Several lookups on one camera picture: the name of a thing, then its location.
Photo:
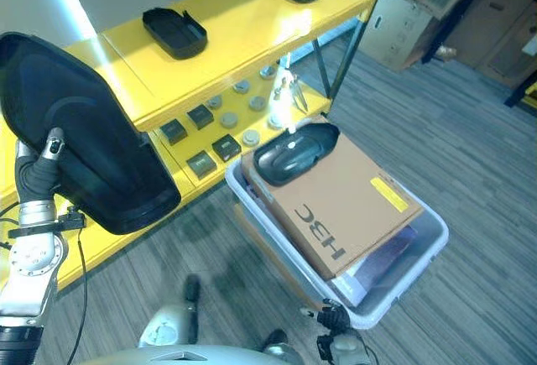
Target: small metal part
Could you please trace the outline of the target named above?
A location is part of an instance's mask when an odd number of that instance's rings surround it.
[[[186,163],[194,171],[199,180],[205,178],[213,170],[216,169],[216,163],[212,160],[205,150],[200,151],[192,158],[187,159]]]
[[[256,145],[259,144],[260,139],[261,138],[259,136],[259,132],[252,128],[249,128],[242,135],[242,143],[246,145],[247,147],[255,147]]]
[[[57,160],[61,150],[65,147],[64,131],[61,128],[53,128],[47,137],[47,144],[44,146],[41,156],[46,159]]]
[[[293,98],[295,99],[296,106],[300,110],[302,110],[299,105],[299,102],[300,102],[300,104],[305,109],[305,111],[308,112],[308,102],[304,98],[304,94],[302,93],[302,88],[300,88],[299,77],[296,74],[294,75],[293,80],[291,81],[290,87],[291,87],[291,91],[293,92]]]
[[[250,91],[250,82],[248,80],[242,80],[233,86],[233,90],[239,94],[246,94]]]
[[[220,159],[224,162],[227,162],[242,151],[241,144],[237,143],[237,140],[230,134],[226,134],[224,137],[215,141],[212,144],[212,149],[215,150],[215,153],[217,153]]]
[[[279,116],[276,113],[273,113],[268,118],[268,126],[272,128],[273,130],[280,130],[284,125],[282,121],[279,119]]]
[[[237,126],[238,116],[235,112],[226,112],[220,117],[220,124],[224,128],[234,128]]]
[[[263,69],[259,71],[259,75],[264,80],[270,80],[276,76],[276,69],[271,65],[266,65]]]
[[[168,139],[169,145],[178,143],[188,135],[183,125],[177,119],[167,122],[164,126],[160,127],[160,130]]]
[[[207,106],[210,109],[218,109],[222,106],[222,95],[218,94],[215,95],[213,98],[211,98],[209,101],[207,101]]]
[[[253,111],[261,112],[267,106],[267,101],[262,96],[259,96],[259,95],[252,96],[250,98],[250,102],[248,103],[248,106]]]
[[[198,130],[203,129],[207,124],[215,120],[211,111],[205,105],[198,105],[188,112],[188,116],[192,119]]]

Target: plastic storage bin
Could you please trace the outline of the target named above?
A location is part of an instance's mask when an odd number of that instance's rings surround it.
[[[263,203],[248,189],[248,183],[242,176],[240,159],[228,167],[226,182],[241,201],[247,220],[259,230],[260,236],[279,256],[302,290],[314,302],[322,302],[324,298],[342,302],[337,287],[323,280],[315,272],[287,239],[281,226],[264,208]],[[444,220],[418,197],[408,192],[425,208],[423,214],[410,223],[416,236],[360,304],[345,305],[352,327],[356,329],[375,326],[447,243],[449,231]]]

